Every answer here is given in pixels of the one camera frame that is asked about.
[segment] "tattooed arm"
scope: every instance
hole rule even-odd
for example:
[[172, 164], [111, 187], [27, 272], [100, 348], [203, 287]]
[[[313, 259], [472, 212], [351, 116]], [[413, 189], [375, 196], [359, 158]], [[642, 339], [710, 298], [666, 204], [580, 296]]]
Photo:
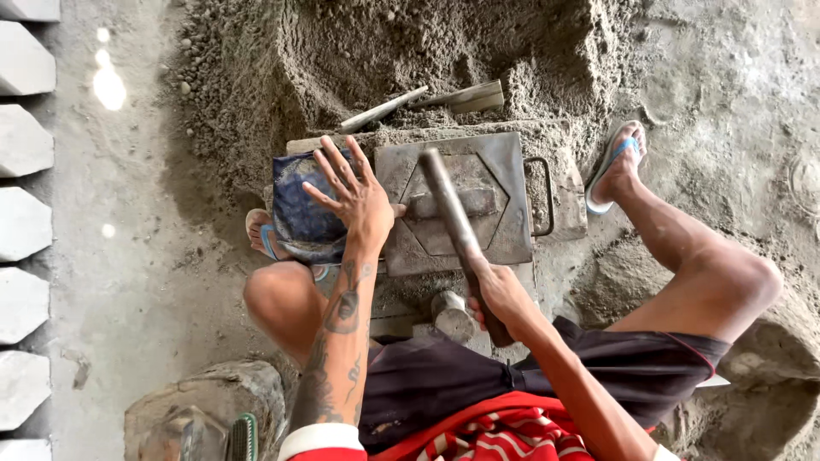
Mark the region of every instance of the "tattooed arm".
[[344, 222], [348, 238], [342, 271], [296, 393], [291, 431], [318, 422], [358, 425], [367, 374], [376, 264], [393, 227], [394, 214], [399, 212], [388, 203], [387, 194], [352, 136], [348, 136], [347, 145], [361, 179], [356, 178], [329, 137], [323, 136], [321, 145], [330, 162], [319, 151], [313, 156], [336, 192], [336, 200], [308, 183], [303, 188]]

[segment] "red shirt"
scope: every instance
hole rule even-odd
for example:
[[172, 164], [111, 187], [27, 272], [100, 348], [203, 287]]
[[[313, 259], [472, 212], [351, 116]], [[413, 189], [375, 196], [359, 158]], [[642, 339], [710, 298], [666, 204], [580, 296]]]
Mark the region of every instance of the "red shirt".
[[[472, 405], [371, 456], [348, 424], [292, 432], [279, 461], [592, 461], [558, 399], [514, 391]], [[679, 461], [663, 447], [655, 461]]]

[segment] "black shorts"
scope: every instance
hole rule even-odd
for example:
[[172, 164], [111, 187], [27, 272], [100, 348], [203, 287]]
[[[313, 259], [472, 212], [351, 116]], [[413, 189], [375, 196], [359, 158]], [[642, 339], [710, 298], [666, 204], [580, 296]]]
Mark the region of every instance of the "black shorts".
[[[658, 424], [714, 374], [730, 344], [660, 331], [582, 330], [564, 317], [553, 325], [592, 375], [643, 428]], [[507, 365], [444, 334], [379, 338], [370, 351], [359, 440], [370, 454], [399, 443], [473, 404], [512, 390], [555, 397], [538, 363]]]

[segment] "foot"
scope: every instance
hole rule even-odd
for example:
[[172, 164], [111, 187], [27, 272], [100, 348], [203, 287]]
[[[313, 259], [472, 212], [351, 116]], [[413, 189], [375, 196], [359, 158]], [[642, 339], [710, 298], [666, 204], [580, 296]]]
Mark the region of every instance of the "foot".
[[598, 180], [598, 184], [592, 189], [592, 199], [596, 203], [609, 203], [614, 201], [617, 188], [625, 183], [625, 180], [638, 179], [638, 165], [646, 155], [646, 133], [644, 127], [633, 121], [621, 128], [615, 136], [613, 149], [623, 144], [630, 137], [638, 141], [639, 152], [630, 146], [621, 151], [609, 165], [606, 172]]
[[[266, 224], [273, 224], [271, 215], [263, 212], [255, 212], [250, 217], [251, 223], [248, 225], [248, 238], [251, 240], [251, 248], [255, 249], [266, 256], [270, 255], [265, 250], [265, 244], [262, 242], [262, 226]], [[272, 230], [267, 231], [267, 241], [271, 244], [273, 256], [277, 261], [293, 261], [293, 257], [287, 251], [283, 250], [276, 243], [276, 233]], [[319, 277], [324, 272], [325, 268], [322, 266], [311, 267], [314, 277]]]

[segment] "leg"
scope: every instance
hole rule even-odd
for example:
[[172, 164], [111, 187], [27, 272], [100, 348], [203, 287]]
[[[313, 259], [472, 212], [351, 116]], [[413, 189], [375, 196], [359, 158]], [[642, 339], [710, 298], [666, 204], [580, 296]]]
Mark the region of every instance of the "leg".
[[298, 262], [257, 269], [245, 283], [244, 298], [259, 328], [304, 367], [327, 308], [311, 270]]
[[734, 342], [780, 294], [780, 272], [640, 182], [638, 163], [645, 153], [640, 124], [625, 127], [618, 136], [616, 146], [629, 136], [638, 139], [640, 152], [627, 148], [616, 157], [595, 186], [595, 200], [617, 203], [655, 259], [675, 276], [608, 330], [667, 331]]

